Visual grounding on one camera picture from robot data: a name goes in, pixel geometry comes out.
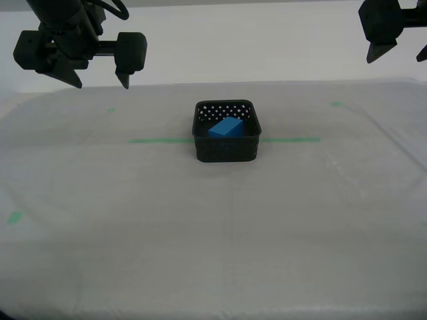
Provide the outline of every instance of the cable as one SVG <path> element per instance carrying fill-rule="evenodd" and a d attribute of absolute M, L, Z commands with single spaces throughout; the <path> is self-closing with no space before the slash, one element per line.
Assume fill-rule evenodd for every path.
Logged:
<path fill-rule="evenodd" d="M 114 14 L 117 18 L 120 18 L 122 20 L 128 20 L 129 19 L 129 11 L 127 10 L 126 6 L 121 2 L 121 0 L 111 0 L 113 3 L 117 6 L 119 10 L 117 10 L 115 7 L 112 7 L 108 3 L 105 3 L 102 0 L 87 0 L 87 2 L 90 2 L 94 5 L 98 5 L 101 8 L 104 8 L 105 10 L 111 12 Z"/>

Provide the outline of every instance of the black basket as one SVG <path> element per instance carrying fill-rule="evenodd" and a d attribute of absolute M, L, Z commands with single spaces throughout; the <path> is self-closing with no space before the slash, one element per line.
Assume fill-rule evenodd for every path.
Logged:
<path fill-rule="evenodd" d="M 211 138 L 209 129 L 226 117 L 244 121 L 243 137 Z M 252 161 L 258 152 L 261 127 L 248 100 L 202 101 L 195 106 L 193 136 L 202 162 Z"/>

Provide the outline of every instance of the white backdrop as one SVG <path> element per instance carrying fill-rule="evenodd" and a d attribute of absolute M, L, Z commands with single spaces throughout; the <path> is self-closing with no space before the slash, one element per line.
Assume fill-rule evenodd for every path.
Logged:
<path fill-rule="evenodd" d="M 402 1 L 411 7 L 415 1 Z M 358 18 L 361 1 L 152 7 L 130 10 L 121 21 L 108 14 L 102 39 L 140 31 L 148 40 L 144 71 L 133 85 L 235 81 L 427 79 L 415 56 L 427 43 L 423 29 L 405 30 L 399 46 L 368 65 L 368 42 Z M 0 87 L 18 92 L 54 91 L 65 84 L 24 71 L 12 52 L 23 29 L 36 29 L 32 12 L 0 13 Z M 80 71 L 83 85 L 114 86 L 112 58 Z"/>

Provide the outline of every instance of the blue foam block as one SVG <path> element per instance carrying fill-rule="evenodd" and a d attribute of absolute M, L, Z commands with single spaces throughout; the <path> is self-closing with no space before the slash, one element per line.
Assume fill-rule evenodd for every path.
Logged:
<path fill-rule="evenodd" d="M 243 120 L 226 117 L 223 121 L 214 125 L 208 131 L 208 135 L 211 138 L 242 137 Z"/>

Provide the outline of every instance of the black plastic basket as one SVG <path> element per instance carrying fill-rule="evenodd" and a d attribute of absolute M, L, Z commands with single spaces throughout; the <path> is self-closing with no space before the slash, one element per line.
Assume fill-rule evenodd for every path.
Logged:
<path fill-rule="evenodd" d="M 226 117 L 244 121 L 243 137 L 211 138 L 208 131 Z M 258 152 L 261 127 L 248 100 L 202 101 L 195 106 L 193 136 L 202 162 L 252 161 Z"/>

